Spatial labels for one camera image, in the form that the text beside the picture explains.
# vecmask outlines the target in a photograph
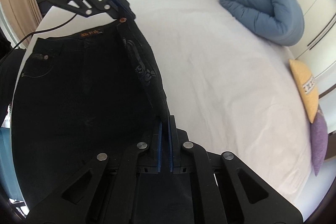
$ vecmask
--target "yellow pillow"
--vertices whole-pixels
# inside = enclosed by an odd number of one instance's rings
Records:
[[[319,92],[313,74],[306,64],[299,60],[290,59],[289,65],[308,119],[313,123],[319,107]]]

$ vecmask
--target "purple pillow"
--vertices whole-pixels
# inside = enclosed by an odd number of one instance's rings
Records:
[[[328,128],[319,106],[314,122],[310,125],[311,160],[315,175],[320,171],[327,153]]]

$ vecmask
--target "embroidered pattern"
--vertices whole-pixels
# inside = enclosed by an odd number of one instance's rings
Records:
[[[103,33],[101,30],[92,30],[92,31],[88,31],[88,32],[83,32],[80,34],[81,37],[89,37],[93,34],[101,34]]]
[[[311,76],[309,80],[302,85],[305,94],[309,94],[314,89],[315,85],[315,79],[313,76]]]
[[[136,67],[135,71],[137,74],[139,74],[139,78],[140,80],[144,81],[144,85],[145,86],[149,86],[151,83],[151,79],[152,77],[156,77],[156,74],[153,70],[148,70],[145,67],[145,64],[142,62],[139,52],[137,50],[137,47],[135,46],[134,42],[132,40],[127,40],[125,38],[123,38],[123,42],[125,46],[130,46],[131,49],[134,52],[134,55],[138,61],[138,66]]]

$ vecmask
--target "folded blue duvet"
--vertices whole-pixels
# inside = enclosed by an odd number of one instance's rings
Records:
[[[293,46],[305,28],[297,0],[220,0],[239,22],[255,34],[283,46]]]

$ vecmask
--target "bed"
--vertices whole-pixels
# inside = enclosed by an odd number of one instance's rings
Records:
[[[218,0],[128,1],[154,52],[177,127],[207,151],[234,152],[294,203],[310,175],[311,152],[309,122],[288,68],[290,51],[252,34]],[[52,7],[38,30],[72,16]],[[35,35],[18,75],[38,37],[111,21],[106,14],[77,16]]]

